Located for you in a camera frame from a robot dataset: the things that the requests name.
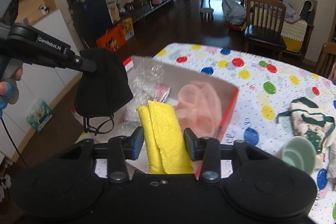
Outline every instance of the folded yellow cleaning cloth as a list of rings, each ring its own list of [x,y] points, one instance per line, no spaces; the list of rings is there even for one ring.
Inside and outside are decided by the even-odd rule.
[[[171,105],[148,101],[137,108],[145,135],[150,174],[187,174],[193,167]]]

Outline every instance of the red balloon print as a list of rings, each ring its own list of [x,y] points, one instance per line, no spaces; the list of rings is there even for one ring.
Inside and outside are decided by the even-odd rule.
[[[235,59],[233,59],[232,63],[236,67],[242,67],[242,66],[244,66],[244,61],[241,58],[235,58]]]
[[[268,64],[267,65],[267,67],[266,67],[268,70],[269,70],[269,72],[271,72],[271,73],[276,73],[278,70],[277,70],[277,67],[275,67],[274,65],[270,65],[270,64]]]
[[[188,58],[186,56],[181,56],[179,58],[176,59],[177,63],[184,63],[188,60]]]
[[[317,87],[314,86],[314,87],[312,88],[312,90],[313,90],[313,93],[314,93],[316,96],[320,95],[319,89],[318,89]]]

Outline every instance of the black face mask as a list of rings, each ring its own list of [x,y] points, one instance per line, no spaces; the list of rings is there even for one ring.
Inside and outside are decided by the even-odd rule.
[[[83,116],[85,133],[90,132],[95,135],[109,133],[113,128],[107,132],[99,131],[109,120],[93,128],[90,126],[89,119],[110,117],[114,126],[114,113],[133,98],[125,67],[115,53],[104,48],[82,50],[81,56],[95,61],[97,70],[83,73],[75,97],[75,109]]]

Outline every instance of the pink bag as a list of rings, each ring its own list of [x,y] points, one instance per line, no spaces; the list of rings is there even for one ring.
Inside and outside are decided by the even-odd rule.
[[[214,88],[208,83],[191,82],[178,94],[175,114],[183,132],[191,128],[197,137],[216,137],[222,119],[222,105]]]
[[[152,0],[153,5],[160,5],[162,4],[162,0]]]

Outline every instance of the white and green fabric pouch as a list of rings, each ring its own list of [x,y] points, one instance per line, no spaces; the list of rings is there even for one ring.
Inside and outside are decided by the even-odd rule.
[[[278,117],[291,116],[296,136],[307,138],[316,149],[315,168],[324,166],[326,148],[336,137],[334,117],[324,114],[324,110],[305,97],[291,102],[291,110],[279,113]]]

